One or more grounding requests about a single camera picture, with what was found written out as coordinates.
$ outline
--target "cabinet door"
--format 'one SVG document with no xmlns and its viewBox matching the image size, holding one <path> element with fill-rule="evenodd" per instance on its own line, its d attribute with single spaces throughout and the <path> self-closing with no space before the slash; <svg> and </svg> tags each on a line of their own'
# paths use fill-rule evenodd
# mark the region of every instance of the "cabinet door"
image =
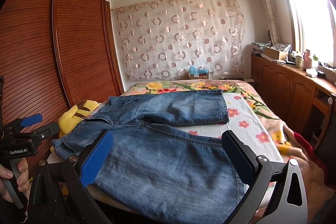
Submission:
<svg viewBox="0 0 336 224">
<path fill-rule="evenodd" d="M 298 75 L 292 81 L 289 90 L 292 103 L 286 120 L 290 129 L 302 133 L 309 115 L 315 93 L 315 85 L 306 78 Z"/>
<path fill-rule="evenodd" d="M 272 110 L 283 121 L 286 121 L 290 107 L 289 86 L 291 73 L 275 66 L 274 68 L 274 92 L 272 96 Z"/>
<path fill-rule="evenodd" d="M 261 67 L 262 82 L 260 96 L 268 107 L 272 107 L 272 95 L 274 90 L 274 70 L 271 64 L 264 64 Z"/>
<path fill-rule="evenodd" d="M 255 81 L 255 90 L 257 92 L 260 91 L 261 87 L 261 66 L 259 63 L 259 59 L 255 57 L 251 57 L 251 76 Z"/>
<path fill-rule="evenodd" d="M 54 60 L 51 6 L 52 0 L 6 0 L 0 10 L 2 120 L 6 124 L 41 113 L 43 121 L 25 128 L 26 132 L 57 121 L 68 110 Z M 39 154 L 27 158 L 30 176 L 39 160 L 50 154 L 50 141 L 43 140 Z"/>
<path fill-rule="evenodd" d="M 71 105 L 117 96 L 104 0 L 54 0 L 53 22 L 61 77 Z"/>
</svg>

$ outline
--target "pink figurine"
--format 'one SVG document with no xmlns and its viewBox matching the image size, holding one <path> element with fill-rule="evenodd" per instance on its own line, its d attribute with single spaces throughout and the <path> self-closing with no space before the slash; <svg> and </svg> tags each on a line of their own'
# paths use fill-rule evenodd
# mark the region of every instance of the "pink figurine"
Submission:
<svg viewBox="0 0 336 224">
<path fill-rule="evenodd" d="M 313 59 L 310 56 L 310 50 L 306 50 L 303 54 L 303 69 L 312 68 Z"/>
</svg>

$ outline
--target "circle pattern curtain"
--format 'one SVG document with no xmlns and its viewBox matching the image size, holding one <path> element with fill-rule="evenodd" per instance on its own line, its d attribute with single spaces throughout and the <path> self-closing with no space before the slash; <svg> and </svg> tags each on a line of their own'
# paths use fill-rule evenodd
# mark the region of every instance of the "circle pattern curtain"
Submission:
<svg viewBox="0 0 336 224">
<path fill-rule="evenodd" d="M 178 79 L 192 65 L 241 72 L 244 16 L 236 0 L 154 0 L 113 9 L 112 19 L 130 78 Z"/>
</svg>

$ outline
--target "jeans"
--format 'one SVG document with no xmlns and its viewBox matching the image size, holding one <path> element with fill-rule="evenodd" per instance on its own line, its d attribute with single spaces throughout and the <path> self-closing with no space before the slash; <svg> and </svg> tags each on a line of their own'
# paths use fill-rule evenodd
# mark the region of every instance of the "jeans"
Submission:
<svg viewBox="0 0 336 224">
<path fill-rule="evenodd" d="M 110 130 L 114 146 L 94 184 L 163 223 L 223 223 L 245 186 L 217 138 L 172 126 L 228 122 L 222 90 L 109 97 L 52 145 L 64 160 Z"/>
</svg>

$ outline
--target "window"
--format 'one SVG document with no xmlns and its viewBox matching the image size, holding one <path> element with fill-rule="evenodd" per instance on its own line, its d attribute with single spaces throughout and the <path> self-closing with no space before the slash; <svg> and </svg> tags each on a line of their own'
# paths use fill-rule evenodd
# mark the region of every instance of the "window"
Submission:
<svg viewBox="0 0 336 224">
<path fill-rule="evenodd" d="M 320 61 L 336 65 L 335 9 L 330 0 L 287 0 L 290 9 L 293 48 L 306 49 Z"/>
</svg>

